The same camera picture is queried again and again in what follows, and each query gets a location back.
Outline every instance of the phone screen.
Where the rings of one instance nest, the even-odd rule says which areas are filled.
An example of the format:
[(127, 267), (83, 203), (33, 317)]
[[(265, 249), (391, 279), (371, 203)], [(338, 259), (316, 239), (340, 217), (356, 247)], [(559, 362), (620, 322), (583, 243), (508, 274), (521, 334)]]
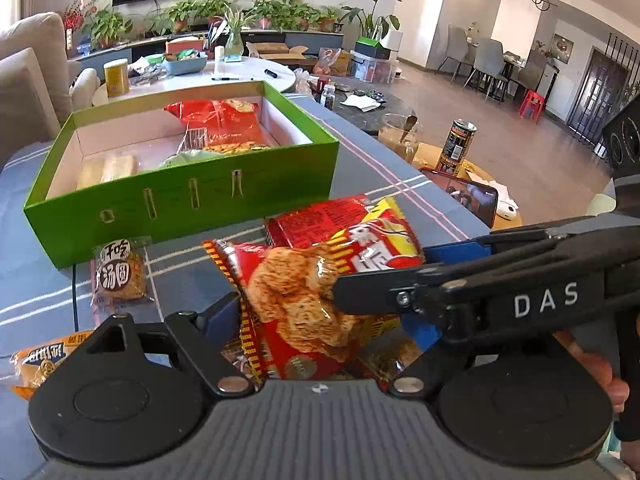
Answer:
[(423, 168), (420, 172), (440, 189), (443, 189), (462, 207), (481, 219), (485, 225), (493, 227), (495, 210), (498, 205), (498, 192), (496, 189), (439, 173), (429, 168)]

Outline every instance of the gray ribbed surface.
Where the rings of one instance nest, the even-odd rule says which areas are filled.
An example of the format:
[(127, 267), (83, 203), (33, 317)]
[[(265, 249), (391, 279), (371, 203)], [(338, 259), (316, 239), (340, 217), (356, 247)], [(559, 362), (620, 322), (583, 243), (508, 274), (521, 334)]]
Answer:
[(144, 465), (91, 470), (50, 461), (37, 480), (611, 480), (588, 461), (559, 470), (502, 467), (464, 451), (424, 405), (393, 400), (374, 381), (267, 381), (219, 403), (181, 448)]

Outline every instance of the white round table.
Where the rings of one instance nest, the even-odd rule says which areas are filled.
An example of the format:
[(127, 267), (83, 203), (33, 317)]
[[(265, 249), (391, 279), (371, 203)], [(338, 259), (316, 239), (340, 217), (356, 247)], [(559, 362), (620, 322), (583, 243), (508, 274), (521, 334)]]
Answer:
[[(267, 75), (264, 71), (268, 69), (278, 74), (277, 78)], [(215, 85), (233, 83), (235, 81), (213, 81), (213, 77), (231, 77), (240, 80), (268, 81), (271, 86), (279, 92), (284, 92), (292, 88), (296, 82), (296, 76), (292, 70), (279, 63), (258, 59), (255, 57), (243, 57), (242, 61), (235, 63), (209, 61), (207, 66), (198, 73), (185, 74), (163, 79), (152, 84), (132, 86), (128, 93), (118, 97), (107, 97), (106, 85), (101, 85), (94, 94), (92, 103), (94, 106), (101, 106), (122, 99), (131, 99), (141, 95), (154, 94), (156, 92), (166, 92), (171, 90), (183, 90), (194, 86)]]

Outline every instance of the floor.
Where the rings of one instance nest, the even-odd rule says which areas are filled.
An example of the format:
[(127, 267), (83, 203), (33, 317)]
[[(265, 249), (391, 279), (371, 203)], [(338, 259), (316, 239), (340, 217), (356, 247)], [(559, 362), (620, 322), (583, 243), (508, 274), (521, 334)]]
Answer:
[(450, 75), (407, 64), (402, 74), (406, 80), (391, 91), (415, 109), (426, 142), (442, 146), (455, 119), (478, 127), (467, 158), (508, 186), (524, 224), (584, 215), (609, 181), (607, 163), (550, 119), (536, 125), (521, 119), (511, 100), (485, 102), (473, 89), (462, 90), (464, 77), (450, 85)]

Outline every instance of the blue plastic container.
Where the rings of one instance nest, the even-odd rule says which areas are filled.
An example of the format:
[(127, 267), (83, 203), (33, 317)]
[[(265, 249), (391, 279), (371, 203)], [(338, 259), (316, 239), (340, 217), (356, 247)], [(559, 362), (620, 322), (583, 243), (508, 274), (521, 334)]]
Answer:
[(198, 57), (182, 61), (164, 60), (162, 65), (169, 75), (185, 75), (199, 72), (207, 65), (207, 54), (199, 52)]

